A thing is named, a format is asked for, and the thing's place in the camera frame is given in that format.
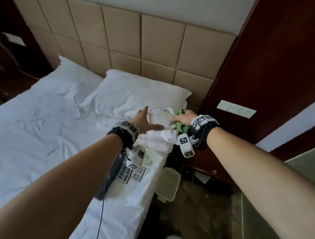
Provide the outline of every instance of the white pillow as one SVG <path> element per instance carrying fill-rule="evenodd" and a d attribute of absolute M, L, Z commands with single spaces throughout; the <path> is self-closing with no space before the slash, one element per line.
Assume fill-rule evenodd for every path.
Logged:
<path fill-rule="evenodd" d="M 40 79 L 32 89 L 42 95 L 62 94 L 76 103 L 83 102 L 99 86 L 103 78 L 62 56 L 59 58 L 60 66 Z"/>
<path fill-rule="evenodd" d="M 145 106 L 171 107 L 177 112 L 192 93 L 181 87 L 119 70 L 107 71 L 106 78 L 87 97 L 95 100 L 97 114 L 128 120 Z"/>

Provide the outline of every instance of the beige plastic bin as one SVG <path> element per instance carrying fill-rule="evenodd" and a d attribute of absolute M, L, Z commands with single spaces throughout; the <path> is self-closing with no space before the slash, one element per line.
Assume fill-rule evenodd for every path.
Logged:
<path fill-rule="evenodd" d="M 162 202 L 173 201 L 180 183 L 181 175 L 171 168 L 163 168 L 157 181 L 155 193 L 158 200 Z"/>

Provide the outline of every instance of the forearm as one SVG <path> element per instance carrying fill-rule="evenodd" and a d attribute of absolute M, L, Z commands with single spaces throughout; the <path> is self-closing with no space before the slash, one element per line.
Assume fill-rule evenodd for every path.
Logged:
<path fill-rule="evenodd" d="M 1 238 L 68 238 L 121 148 L 110 134 L 44 174 L 0 210 Z"/>
<path fill-rule="evenodd" d="M 313 238 L 314 186 L 282 161 L 216 127 L 207 144 L 281 238 Z"/>

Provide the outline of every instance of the headboard panel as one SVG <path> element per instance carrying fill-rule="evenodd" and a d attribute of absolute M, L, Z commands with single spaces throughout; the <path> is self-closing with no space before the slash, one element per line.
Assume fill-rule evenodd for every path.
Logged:
<path fill-rule="evenodd" d="M 82 0 L 14 0 L 53 68 L 58 55 L 189 89 L 198 110 L 235 35 Z"/>

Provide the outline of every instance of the white bed sheet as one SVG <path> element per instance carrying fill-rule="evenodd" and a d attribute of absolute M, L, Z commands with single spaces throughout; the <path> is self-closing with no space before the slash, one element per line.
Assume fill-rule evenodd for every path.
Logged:
<path fill-rule="evenodd" d="M 81 108 L 63 94 L 30 89 L 0 106 L 0 207 L 51 168 L 106 135 L 119 120 Z M 99 238 L 135 238 L 167 153 L 147 166 L 139 183 L 115 180 L 104 203 Z M 71 238 L 96 238 L 102 202 L 93 199 Z"/>

